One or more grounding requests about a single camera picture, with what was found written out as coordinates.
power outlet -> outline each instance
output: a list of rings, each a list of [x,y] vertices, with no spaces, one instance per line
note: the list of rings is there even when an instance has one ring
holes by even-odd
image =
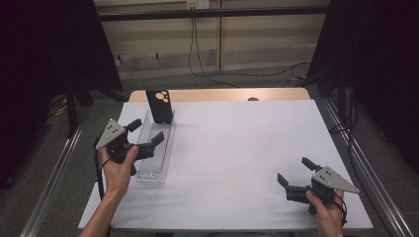
[[[210,0],[198,0],[198,9],[209,9]]]
[[[186,1],[186,9],[198,9],[198,0],[187,0]]]

human hand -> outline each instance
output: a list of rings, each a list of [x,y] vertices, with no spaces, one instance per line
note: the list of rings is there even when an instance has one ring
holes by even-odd
[[[110,155],[108,154],[106,147],[99,149],[101,162],[102,164],[105,164],[103,169],[105,171],[107,184],[106,193],[112,193],[120,198],[126,194],[130,180],[131,165],[137,153],[138,147],[133,146],[126,154],[124,162],[122,164],[118,164],[112,159],[109,160]]]
[[[334,200],[339,205],[342,205],[343,191],[337,190]],[[308,200],[315,206],[317,214],[315,216],[318,234],[321,237],[342,237],[342,211],[334,203],[326,205],[321,202],[321,199],[312,191],[307,191],[305,194]]]

black phone case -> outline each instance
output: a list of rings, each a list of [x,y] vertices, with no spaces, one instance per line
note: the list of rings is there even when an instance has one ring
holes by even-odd
[[[173,112],[169,92],[165,90],[145,91],[145,94],[147,95],[148,105],[150,106],[154,122],[170,124]]]

white tabletop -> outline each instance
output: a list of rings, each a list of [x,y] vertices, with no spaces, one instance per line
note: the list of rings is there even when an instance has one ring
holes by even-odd
[[[351,181],[314,101],[173,103],[176,123],[167,180],[133,180],[113,228],[153,231],[287,231],[316,227],[308,205],[286,200],[277,182],[306,186],[308,157]],[[144,119],[148,105],[126,103],[119,123]],[[130,134],[136,142],[139,130]],[[99,204],[95,186],[80,221]],[[358,195],[345,193],[345,228],[372,228]]]

wall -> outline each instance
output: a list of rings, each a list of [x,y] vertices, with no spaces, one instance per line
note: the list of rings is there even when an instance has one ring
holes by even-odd
[[[99,13],[186,9],[186,1],[96,0]],[[325,6],[328,0],[210,0],[216,8]],[[205,71],[288,66],[310,61],[324,15],[197,19]],[[103,23],[114,58],[122,60],[122,79],[201,70],[195,42],[189,60],[191,19]]]

